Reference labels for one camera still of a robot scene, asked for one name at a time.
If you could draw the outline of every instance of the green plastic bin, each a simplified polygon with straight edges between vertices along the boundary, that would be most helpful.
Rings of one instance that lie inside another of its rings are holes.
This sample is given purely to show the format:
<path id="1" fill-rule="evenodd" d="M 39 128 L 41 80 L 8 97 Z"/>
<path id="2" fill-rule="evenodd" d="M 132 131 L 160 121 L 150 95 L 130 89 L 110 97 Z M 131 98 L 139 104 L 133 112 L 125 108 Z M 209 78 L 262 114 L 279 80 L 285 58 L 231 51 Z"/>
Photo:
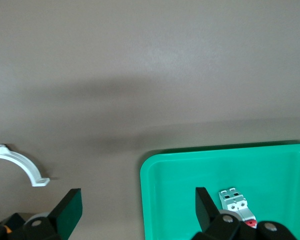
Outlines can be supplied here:
<path id="1" fill-rule="evenodd" d="M 300 144 L 157 154 L 141 167 L 146 240 L 190 240 L 200 232 L 195 188 L 237 188 L 257 221 L 285 225 L 300 240 Z"/>

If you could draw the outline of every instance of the gray surface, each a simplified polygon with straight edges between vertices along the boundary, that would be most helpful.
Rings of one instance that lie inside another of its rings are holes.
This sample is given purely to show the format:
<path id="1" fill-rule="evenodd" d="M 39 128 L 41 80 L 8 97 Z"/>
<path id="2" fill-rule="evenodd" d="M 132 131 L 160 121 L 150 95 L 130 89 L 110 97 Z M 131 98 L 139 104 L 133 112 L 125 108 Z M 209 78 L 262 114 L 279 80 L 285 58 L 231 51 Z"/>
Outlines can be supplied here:
<path id="1" fill-rule="evenodd" d="M 300 139 L 300 0 L 0 0 L 0 220 L 82 188 L 76 239 L 143 239 L 148 151 Z"/>

